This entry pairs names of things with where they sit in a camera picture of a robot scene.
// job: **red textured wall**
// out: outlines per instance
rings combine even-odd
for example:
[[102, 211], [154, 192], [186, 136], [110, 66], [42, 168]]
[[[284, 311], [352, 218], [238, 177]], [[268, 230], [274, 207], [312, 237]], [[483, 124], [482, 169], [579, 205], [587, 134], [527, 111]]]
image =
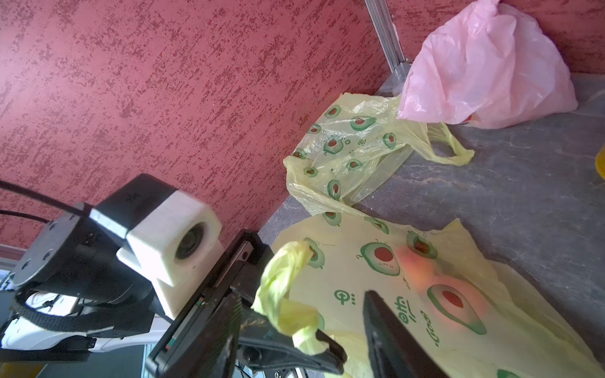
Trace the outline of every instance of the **red textured wall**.
[[[388, 77], [363, 0], [3, 0], [0, 67], [0, 177], [95, 204], [147, 172], [211, 203], [227, 243], [285, 199], [311, 122]], [[4, 217], [0, 243], [39, 228]]]
[[[387, 0], [408, 59], [422, 42], [471, 3], [469, 0]], [[504, 0], [538, 20], [574, 72], [605, 73], [604, 0]]]

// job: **grey countertop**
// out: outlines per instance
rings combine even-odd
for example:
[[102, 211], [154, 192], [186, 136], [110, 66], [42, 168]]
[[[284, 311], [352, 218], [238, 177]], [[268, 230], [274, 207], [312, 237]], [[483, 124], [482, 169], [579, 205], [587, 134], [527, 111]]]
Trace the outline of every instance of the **grey countertop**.
[[[476, 151], [467, 166], [413, 154], [354, 207], [422, 230], [460, 218], [483, 254], [531, 282], [604, 363], [605, 181], [595, 156], [605, 143], [605, 76], [574, 75], [574, 85], [575, 112], [499, 130], [451, 126]], [[270, 244], [308, 216], [289, 197], [260, 236]]]

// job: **black strap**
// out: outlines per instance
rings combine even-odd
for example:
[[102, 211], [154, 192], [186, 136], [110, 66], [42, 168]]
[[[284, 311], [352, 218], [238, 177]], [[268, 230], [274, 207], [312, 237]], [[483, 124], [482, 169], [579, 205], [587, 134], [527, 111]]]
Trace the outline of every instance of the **black strap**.
[[31, 295], [28, 289], [21, 289], [15, 293], [12, 306], [23, 318], [40, 328], [55, 332], [89, 332], [110, 328], [132, 319], [140, 313], [148, 311], [150, 296], [153, 291], [140, 302], [120, 305], [116, 307], [96, 307], [97, 312], [77, 316], [58, 316], [38, 312], [25, 303]]
[[4, 322], [4, 324], [2, 324], [2, 327], [0, 327], [0, 347], [2, 346], [1, 344], [2, 344], [2, 340], [4, 339], [4, 335], [6, 333], [6, 329], [12, 323], [12, 321], [15, 320], [15, 319], [19, 319], [19, 314], [17, 314], [14, 311], [11, 311], [11, 314], [8, 317], [8, 319], [6, 319], [6, 321]]

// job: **metal frame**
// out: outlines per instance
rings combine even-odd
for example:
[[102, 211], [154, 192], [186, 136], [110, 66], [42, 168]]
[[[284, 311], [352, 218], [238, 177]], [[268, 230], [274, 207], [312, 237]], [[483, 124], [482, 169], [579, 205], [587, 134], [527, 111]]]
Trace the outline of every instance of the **metal frame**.
[[0, 244], [0, 269], [13, 270], [26, 249]]
[[387, 63], [393, 72], [401, 63], [405, 62], [404, 52], [399, 44], [397, 30], [391, 20], [386, 0], [365, 0], [370, 12], [372, 23], [378, 34], [380, 45], [387, 57]]

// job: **avocado illustration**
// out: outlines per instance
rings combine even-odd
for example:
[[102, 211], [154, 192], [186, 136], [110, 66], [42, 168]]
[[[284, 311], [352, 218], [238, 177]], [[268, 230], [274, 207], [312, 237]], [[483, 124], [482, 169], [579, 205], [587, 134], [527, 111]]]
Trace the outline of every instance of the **avocado illustration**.
[[324, 151], [329, 154], [335, 155], [342, 150], [342, 140], [338, 135], [330, 135], [324, 143]]
[[315, 269], [321, 268], [325, 263], [325, 255], [324, 252], [319, 249], [317, 243], [309, 238], [304, 238], [304, 241], [309, 242], [309, 248], [313, 251], [313, 256], [311, 256], [311, 260], [307, 263], [308, 266], [311, 266]]
[[304, 150], [302, 148], [297, 148], [292, 153], [292, 156], [305, 160], [307, 158], [307, 153], [304, 152]]
[[387, 276], [399, 276], [400, 268], [393, 250], [384, 243], [368, 243], [361, 247], [361, 255], [370, 268]]
[[321, 132], [321, 126], [319, 126], [317, 123], [311, 125], [311, 127], [309, 127], [309, 130], [307, 130], [307, 134], [319, 134]]
[[359, 168], [361, 168], [364, 164], [357, 160], [357, 159], [352, 159], [349, 160], [349, 162], [347, 163], [347, 169], [349, 171], [357, 171]]
[[325, 112], [324, 115], [326, 118], [336, 118], [338, 117], [338, 114], [340, 114], [340, 106], [334, 105], [333, 107], [328, 109], [328, 111]]
[[497, 378], [521, 378], [508, 370], [498, 369]]
[[462, 324], [476, 334], [486, 334], [485, 325], [473, 310], [471, 304], [458, 290], [448, 285], [433, 285], [427, 296], [433, 305], [446, 317]]
[[408, 248], [415, 254], [433, 260], [437, 258], [435, 247], [416, 232], [408, 231], [405, 241], [408, 244]]
[[315, 177], [315, 176], [317, 176], [317, 169], [315, 169], [313, 167], [306, 167], [302, 171], [304, 172], [305, 176], [308, 176], [308, 177]]
[[336, 201], [340, 200], [340, 181], [332, 180], [328, 183], [328, 194], [330, 197], [334, 198]]
[[322, 213], [326, 222], [331, 226], [340, 226], [342, 215], [340, 213], [325, 212]]
[[376, 118], [374, 117], [357, 116], [351, 119], [351, 127], [355, 131], [363, 131], [371, 125], [374, 125], [375, 122]]
[[382, 137], [382, 141], [387, 145], [389, 149], [395, 148], [395, 143], [397, 143], [397, 137], [392, 132], [388, 132], [384, 134]]
[[324, 330], [324, 328], [325, 328], [325, 320], [324, 320], [324, 317], [323, 317], [323, 316], [321, 316], [321, 314], [320, 314], [320, 313], [317, 313], [317, 317], [319, 318], [319, 321], [318, 321], [318, 324], [317, 324], [317, 328], [318, 328], [320, 331], [323, 331], [323, 330]]
[[364, 220], [372, 223], [372, 226], [388, 235], [388, 227], [383, 221], [379, 221], [378, 219], [372, 217], [364, 217]]

